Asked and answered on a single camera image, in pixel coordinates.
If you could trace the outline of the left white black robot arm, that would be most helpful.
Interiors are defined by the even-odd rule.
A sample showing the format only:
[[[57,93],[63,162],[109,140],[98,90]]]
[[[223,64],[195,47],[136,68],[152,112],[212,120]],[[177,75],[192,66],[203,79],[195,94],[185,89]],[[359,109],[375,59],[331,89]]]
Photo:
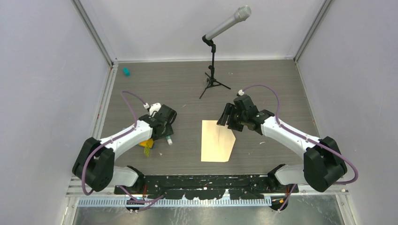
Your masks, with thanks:
[[[100,140],[86,139],[72,173],[95,192],[111,186],[125,186],[131,193],[139,194],[144,188],[142,173],[131,166],[115,166],[115,161],[143,141],[172,135],[172,124],[177,116],[177,112],[165,104],[152,104],[148,110],[148,114],[114,135]]]

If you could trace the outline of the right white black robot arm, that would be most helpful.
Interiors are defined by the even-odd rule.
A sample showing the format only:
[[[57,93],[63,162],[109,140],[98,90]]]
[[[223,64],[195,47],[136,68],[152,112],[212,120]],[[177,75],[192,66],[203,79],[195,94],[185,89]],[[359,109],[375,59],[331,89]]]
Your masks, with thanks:
[[[307,184],[324,192],[347,173],[346,163],[333,138],[311,136],[277,120],[273,112],[258,110],[248,95],[227,103],[217,124],[239,132],[247,127],[276,140],[302,159],[300,164],[280,164],[267,173],[268,187],[273,192],[281,192],[290,184]]]

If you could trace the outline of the green white glue stick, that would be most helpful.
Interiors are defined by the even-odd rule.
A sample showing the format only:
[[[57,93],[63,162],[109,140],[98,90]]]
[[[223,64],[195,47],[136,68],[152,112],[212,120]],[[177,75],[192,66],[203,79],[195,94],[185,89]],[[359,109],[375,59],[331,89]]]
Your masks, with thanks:
[[[166,137],[166,140],[167,140],[167,142],[168,142],[169,145],[172,145],[172,144],[173,144],[172,139],[171,139],[171,136],[167,136],[167,137]]]

